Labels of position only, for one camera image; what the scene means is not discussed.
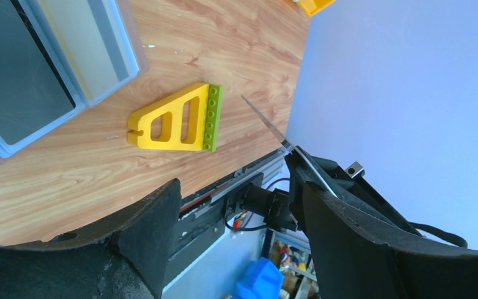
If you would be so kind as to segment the pink leather card holder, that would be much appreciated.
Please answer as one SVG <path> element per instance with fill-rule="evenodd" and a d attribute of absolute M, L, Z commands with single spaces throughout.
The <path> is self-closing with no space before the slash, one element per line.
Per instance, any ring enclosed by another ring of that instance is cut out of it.
<path fill-rule="evenodd" d="M 148 68 L 129 1 L 0 1 L 0 165 Z"/>

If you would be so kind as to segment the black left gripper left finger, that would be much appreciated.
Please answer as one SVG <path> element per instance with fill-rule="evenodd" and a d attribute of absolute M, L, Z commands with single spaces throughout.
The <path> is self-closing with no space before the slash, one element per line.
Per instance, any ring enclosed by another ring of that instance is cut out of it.
<path fill-rule="evenodd" d="M 48 242 L 0 245 L 0 298 L 160 298 L 180 181 Z"/>

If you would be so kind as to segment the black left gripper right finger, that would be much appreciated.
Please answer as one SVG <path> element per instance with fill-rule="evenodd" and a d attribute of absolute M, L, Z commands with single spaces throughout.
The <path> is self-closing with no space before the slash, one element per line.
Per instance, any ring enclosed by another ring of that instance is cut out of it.
<path fill-rule="evenodd" d="M 361 174 L 294 147 L 291 215 L 309 241 L 322 298 L 478 298 L 478 250 L 407 221 Z"/>

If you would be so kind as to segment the black credit card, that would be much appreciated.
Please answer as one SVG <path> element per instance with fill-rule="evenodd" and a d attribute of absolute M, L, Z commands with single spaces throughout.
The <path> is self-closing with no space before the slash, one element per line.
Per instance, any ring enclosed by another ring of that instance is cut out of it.
<path fill-rule="evenodd" d="M 249 99 L 246 98 L 246 96 L 241 95 L 241 98 L 258 115 L 260 120 L 269 129 L 269 131 L 275 136 L 275 138 L 282 144 L 282 146 L 289 152 L 292 152 L 292 151 L 297 152 L 297 154 L 301 156 L 304 162 L 312 169 L 312 172 L 314 173 L 315 177 L 320 181 L 320 185 L 326 188 L 334 197 L 338 198 L 337 194 L 327 184 L 323 176 L 319 173 L 319 171 L 313 165 L 312 160 L 305 155 L 304 150 L 302 150 L 300 147 L 297 147 L 292 142 L 290 142 L 286 138 L 286 136 L 274 124 L 272 124 L 272 122 L 259 109 L 257 109 L 257 107 L 255 107 L 253 103 L 249 101 Z"/>

